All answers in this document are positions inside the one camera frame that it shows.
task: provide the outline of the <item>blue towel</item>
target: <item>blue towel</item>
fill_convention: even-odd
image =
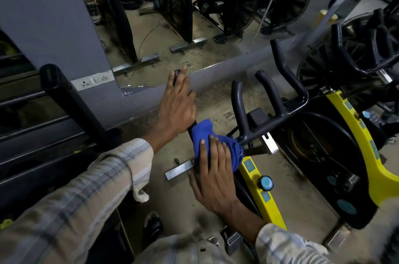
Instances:
[[[236,171],[244,158],[243,148],[233,138],[229,138],[227,136],[215,135],[212,128],[213,128],[213,124],[209,119],[205,119],[205,120],[201,121],[200,123],[198,123],[197,125],[195,125],[192,128],[194,153],[196,155],[196,158],[198,158],[198,155],[199,155],[199,149],[200,149],[199,142],[201,141],[201,139],[205,140],[207,153],[209,155],[209,138],[208,137],[209,137],[209,135],[214,135],[221,142],[225,142],[227,144],[227,146],[229,147],[230,153],[232,154],[232,168],[233,168],[233,171]]]

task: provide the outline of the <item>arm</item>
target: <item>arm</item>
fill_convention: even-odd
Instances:
[[[88,170],[45,196],[0,232],[1,263],[84,263],[104,222],[130,189],[138,201],[148,183],[153,154],[195,120],[195,93],[183,68],[171,73],[159,121],[142,139],[101,154]]]
[[[205,141],[200,142],[199,176],[189,172],[196,199],[219,215],[232,229],[255,246],[259,262],[268,264],[330,264],[322,254],[325,247],[292,234],[274,224],[266,224],[246,208],[235,195],[229,148],[209,137],[208,165]]]

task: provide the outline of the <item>striped shirt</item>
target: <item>striped shirt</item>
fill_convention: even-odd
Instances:
[[[132,189],[139,202],[150,179],[151,146],[134,139],[103,153],[88,170],[45,196],[0,232],[0,263],[84,263],[104,222]],[[330,264],[327,250],[273,224],[259,232],[260,263]],[[162,238],[135,263],[233,263],[220,247],[193,232]]]

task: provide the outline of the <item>shirt sleeve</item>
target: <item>shirt sleeve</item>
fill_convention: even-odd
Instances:
[[[45,196],[0,232],[1,263],[84,263],[104,222],[130,189],[148,196],[154,152],[134,139],[103,153],[87,171]]]
[[[259,232],[255,249],[260,264],[332,264],[324,246],[272,223]]]

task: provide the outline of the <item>electrical socket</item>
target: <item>electrical socket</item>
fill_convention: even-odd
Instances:
[[[112,73],[112,70],[109,70],[107,72],[97,73],[91,76],[72,80],[71,83],[77,91],[82,91],[114,80],[115,77]]]

